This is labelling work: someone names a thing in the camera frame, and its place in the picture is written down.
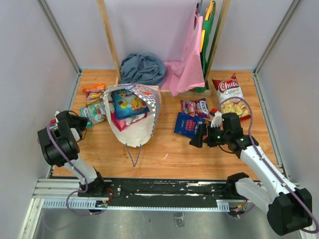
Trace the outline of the blue Burts chips bag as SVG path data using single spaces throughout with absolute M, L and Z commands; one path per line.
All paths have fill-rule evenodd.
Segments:
M 198 116 L 190 116 L 179 112 L 177 114 L 174 133 L 193 139 L 197 134 L 200 124 L 204 124 L 205 119 Z

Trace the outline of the teal Fox's candy bag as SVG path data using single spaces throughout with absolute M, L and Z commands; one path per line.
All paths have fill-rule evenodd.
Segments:
M 106 111 L 102 103 L 95 103 L 80 109 L 81 117 L 88 120 L 86 127 L 92 127 L 95 124 L 103 122 L 106 118 Z

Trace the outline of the purple snack packet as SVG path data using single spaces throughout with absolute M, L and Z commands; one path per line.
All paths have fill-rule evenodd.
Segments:
M 209 109 L 206 98 L 199 100 L 181 100 L 181 111 L 191 117 L 198 116 L 201 118 L 209 118 Z

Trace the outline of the colourful orange candy bag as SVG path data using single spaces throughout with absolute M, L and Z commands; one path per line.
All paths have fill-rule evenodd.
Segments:
M 82 92 L 86 97 L 86 106 L 100 103 L 104 96 L 105 89 L 106 85 L 104 83 L 84 88 Z

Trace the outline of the red Chubi cassava chips bag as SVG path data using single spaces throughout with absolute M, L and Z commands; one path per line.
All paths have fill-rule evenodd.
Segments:
M 251 117 L 247 104 L 242 100 L 244 99 L 243 91 L 235 73 L 227 81 L 212 79 L 212 83 L 219 102 L 222 103 L 220 109 L 223 114 L 235 113 L 240 121 Z

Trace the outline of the blue checkered paper bag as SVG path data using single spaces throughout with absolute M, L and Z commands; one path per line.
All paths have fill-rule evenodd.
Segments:
M 126 89 L 135 93 L 148 106 L 147 117 L 119 131 L 112 123 L 111 113 L 115 113 L 114 102 L 111 93 L 116 90 Z M 142 147 L 149 141 L 155 130 L 160 115 L 161 95 L 159 86 L 143 84 L 118 84 L 106 88 L 103 96 L 107 120 L 112 132 L 126 147 Z

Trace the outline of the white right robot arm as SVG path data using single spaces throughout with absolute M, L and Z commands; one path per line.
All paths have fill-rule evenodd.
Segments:
M 272 164 L 251 133 L 244 134 L 236 113 L 216 112 L 211 123 L 199 123 L 196 135 L 189 143 L 201 148 L 227 145 L 228 149 L 248 165 L 261 184 L 247 174 L 237 173 L 227 178 L 226 194 L 231 199 L 244 197 L 262 210 L 273 231 L 286 235 L 308 230 L 318 222 L 312 214 L 312 195 L 299 189 Z

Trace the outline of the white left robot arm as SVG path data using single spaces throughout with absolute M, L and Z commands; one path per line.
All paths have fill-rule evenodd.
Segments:
M 78 145 L 88 122 L 73 111 L 57 111 L 49 125 L 37 132 L 38 143 L 50 166 L 66 168 L 79 179 L 79 196 L 101 197 L 107 185 L 102 175 L 81 158 Z

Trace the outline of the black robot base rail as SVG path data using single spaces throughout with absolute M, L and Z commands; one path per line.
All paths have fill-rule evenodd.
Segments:
M 235 192 L 229 181 L 186 179 L 114 178 L 103 185 L 80 185 L 79 197 L 99 198 L 99 206 L 110 198 L 112 207 L 147 210 L 214 210 L 223 200 L 245 198 Z

